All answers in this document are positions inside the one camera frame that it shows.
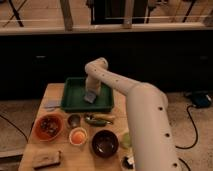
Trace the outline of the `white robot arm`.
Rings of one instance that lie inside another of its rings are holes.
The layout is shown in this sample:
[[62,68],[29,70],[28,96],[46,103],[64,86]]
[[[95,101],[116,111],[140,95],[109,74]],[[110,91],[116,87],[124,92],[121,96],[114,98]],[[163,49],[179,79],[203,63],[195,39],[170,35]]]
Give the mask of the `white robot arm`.
[[168,99],[156,86],[108,70],[105,58],[85,65],[86,89],[101,83],[126,97],[135,171],[182,171],[167,116]]

